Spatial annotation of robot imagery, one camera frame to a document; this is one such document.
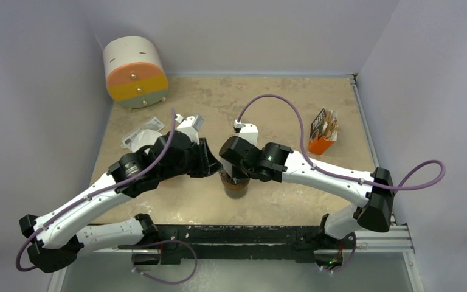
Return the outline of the clear plastic filter packet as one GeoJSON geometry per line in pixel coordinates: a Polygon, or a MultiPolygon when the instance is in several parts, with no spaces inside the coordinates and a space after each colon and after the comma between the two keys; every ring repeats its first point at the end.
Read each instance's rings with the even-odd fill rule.
{"type": "Polygon", "coordinates": [[[165,125],[156,116],[150,117],[146,122],[121,138],[121,147],[131,149],[133,140],[140,132],[144,130],[161,131],[164,127],[165,125]]]}

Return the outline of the grey glass carafe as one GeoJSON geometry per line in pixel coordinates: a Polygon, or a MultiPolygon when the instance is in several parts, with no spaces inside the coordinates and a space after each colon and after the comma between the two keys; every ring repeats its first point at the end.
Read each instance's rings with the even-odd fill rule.
{"type": "Polygon", "coordinates": [[[232,190],[232,189],[225,188],[224,191],[225,191],[225,194],[229,198],[237,200],[237,199],[241,199],[244,196],[246,196],[248,189],[245,188],[245,189],[232,190]]]}

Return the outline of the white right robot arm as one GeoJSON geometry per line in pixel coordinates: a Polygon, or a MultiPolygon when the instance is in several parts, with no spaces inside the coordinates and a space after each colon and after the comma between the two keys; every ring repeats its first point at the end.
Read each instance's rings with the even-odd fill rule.
{"type": "Polygon", "coordinates": [[[238,136],[228,138],[221,147],[219,156],[234,170],[250,179],[308,186],[349,201],[349,206],[327,215],[323,227],[317,231],[318,242],[326,248],[360,229],[382,233],[390,229],[394,194],[387,188],[372,185],[377,181],[388,186],[391,179],[387,170],[376,168],[370,173],[344,169],[320,161],[309,164],[303,154],[291,147],[269,142],[259,149],[238,136]],[[335,178],[314,169],[313,164],[340,174],[359,177],[356,181],[335,178]]]}

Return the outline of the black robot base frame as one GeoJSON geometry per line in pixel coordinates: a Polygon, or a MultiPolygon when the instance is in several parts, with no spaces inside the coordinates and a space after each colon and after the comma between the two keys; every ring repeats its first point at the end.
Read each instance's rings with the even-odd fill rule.
{"type": "Polygon", "coordinates": [[[139,243],[119,249],[157,249],[160,263],[182,259],[293,260],[327,268],[341,266],[343,251],[354,246],[355,233],[335,239],[318,226],[247,226],[154,224],[147,214],[135,216],[141,225],[139,243]]]}

